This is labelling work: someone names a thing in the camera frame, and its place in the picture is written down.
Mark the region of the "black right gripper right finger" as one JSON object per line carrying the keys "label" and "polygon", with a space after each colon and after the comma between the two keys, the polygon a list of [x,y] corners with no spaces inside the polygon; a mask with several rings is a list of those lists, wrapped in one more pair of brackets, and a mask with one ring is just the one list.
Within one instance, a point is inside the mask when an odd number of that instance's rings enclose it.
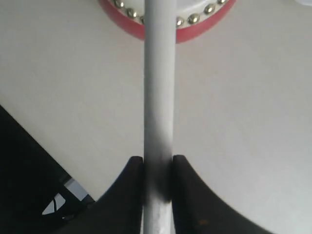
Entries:
{"label": "black right gripper right finger", "polygon": [[183,155],[172,161],[172,208],[177,234],[267,234],[219,198]]}

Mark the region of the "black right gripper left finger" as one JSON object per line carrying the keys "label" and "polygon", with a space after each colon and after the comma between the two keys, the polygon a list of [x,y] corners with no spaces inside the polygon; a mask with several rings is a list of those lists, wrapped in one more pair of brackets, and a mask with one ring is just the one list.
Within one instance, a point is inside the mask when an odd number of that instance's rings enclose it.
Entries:
{"label": "black right gripper left finger", "polygon": [[139,234],[141,231],[144,164],[132,156],[106,193],[56,234]]}

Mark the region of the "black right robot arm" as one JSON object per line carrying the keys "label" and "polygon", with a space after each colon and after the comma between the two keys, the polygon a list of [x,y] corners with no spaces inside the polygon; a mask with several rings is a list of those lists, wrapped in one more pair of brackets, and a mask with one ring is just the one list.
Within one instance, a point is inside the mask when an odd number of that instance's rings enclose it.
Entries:
{"label": "black right robot arm", "polygon": [[[138,234],[143,158],[129,158],[108,191],[88,205],[65,186],[67,172],[0,111],[0,231],[3,234]],[[178,234],[264,234],[220,199],[183,155],[173,157],[171,195]]]}

